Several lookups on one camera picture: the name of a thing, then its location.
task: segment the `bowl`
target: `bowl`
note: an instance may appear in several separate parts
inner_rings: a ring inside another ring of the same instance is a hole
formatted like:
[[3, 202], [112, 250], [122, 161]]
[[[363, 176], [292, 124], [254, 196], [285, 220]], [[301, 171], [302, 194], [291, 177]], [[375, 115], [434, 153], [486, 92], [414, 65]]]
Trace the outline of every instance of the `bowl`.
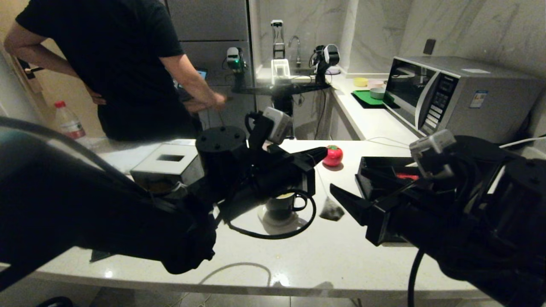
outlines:
[[374, 88], [374, 87], [383, 87], [384, 83], [381, 80], [368, 80], [368, 87]]
[[367, 87], [368, 86], [368, 79], [366, 78], [354, 78], [353, 79], [354, 86], [357, 87]]
[[385, 89], [382, 87], [374, 87], [370, 89], [370, 97], [375, 99], [383, 99], [385, 95]]

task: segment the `floor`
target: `floor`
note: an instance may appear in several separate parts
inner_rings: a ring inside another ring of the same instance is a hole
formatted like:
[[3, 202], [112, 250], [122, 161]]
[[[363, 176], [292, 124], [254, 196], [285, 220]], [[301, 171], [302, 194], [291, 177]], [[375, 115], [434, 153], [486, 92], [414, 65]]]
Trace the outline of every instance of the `floor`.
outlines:
[[[91, 307], [405, 307], [406, 298], [348, 299], [245, 296], [233, 294], [178, 293], [102, 288]], [[498, 307], [486, 301], [417, 301], [418, 307]]]

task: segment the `green cutting board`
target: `green cutting board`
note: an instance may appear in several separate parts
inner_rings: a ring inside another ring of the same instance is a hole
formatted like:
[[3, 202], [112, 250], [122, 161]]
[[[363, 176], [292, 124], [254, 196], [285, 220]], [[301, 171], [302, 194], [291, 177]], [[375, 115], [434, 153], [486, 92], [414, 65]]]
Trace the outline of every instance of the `green cutting board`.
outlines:
[[383, 100], [372, 98], [369, 90], [354, 91], [353, 94], [369, 105], [383, 105]]

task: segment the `plastic bottle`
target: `plastic bottle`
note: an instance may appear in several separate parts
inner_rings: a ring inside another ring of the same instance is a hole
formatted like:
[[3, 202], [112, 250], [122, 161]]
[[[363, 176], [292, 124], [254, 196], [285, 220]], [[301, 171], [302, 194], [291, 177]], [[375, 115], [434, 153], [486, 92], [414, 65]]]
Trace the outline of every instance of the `plastic bottle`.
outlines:
[[66, 106], [64, 101], [56, 102], [55, 108], [57, 108], [55, 121], [61, 130], [61, 133], [89, 148], [87, 137], [85, 136], [85, 130], [81, 125], [78, 116]]

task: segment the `red bottle cap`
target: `red bottle cap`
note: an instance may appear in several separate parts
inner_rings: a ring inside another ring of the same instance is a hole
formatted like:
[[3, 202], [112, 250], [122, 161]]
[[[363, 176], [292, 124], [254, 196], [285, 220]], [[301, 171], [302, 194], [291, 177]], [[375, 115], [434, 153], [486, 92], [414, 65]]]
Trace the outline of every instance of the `red bottle cap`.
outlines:
[[62, 107], [66, 107], [67, 105], [64, 103], [64, 101], [58, 101], [55, 103], [55, 108], [62, 108]]

